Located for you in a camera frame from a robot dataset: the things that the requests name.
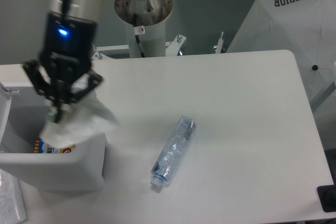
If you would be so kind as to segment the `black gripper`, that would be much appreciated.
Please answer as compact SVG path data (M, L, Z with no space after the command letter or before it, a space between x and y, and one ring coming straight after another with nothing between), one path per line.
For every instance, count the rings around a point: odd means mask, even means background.
M22 68L38 95L56 106L56 123L64 115L65 105L73 105L84 99L103 82L103 77L91 69L92 42L97 23L93 20L66 17L50 11L47 15L45 39L39 54L40 64L52 75L52 55L60 56L60 69L57 75L56 102L51 85L44 79L35 59L22 63ZM86 83L76 81L87 72Z

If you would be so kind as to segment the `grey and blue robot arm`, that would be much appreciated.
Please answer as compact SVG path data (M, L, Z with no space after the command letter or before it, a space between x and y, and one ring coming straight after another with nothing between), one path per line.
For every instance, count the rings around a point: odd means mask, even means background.
M35 91L51 102L55 123L64 105L79 102L103 77L91 68L103 0L51 0L37 59L22 64Z

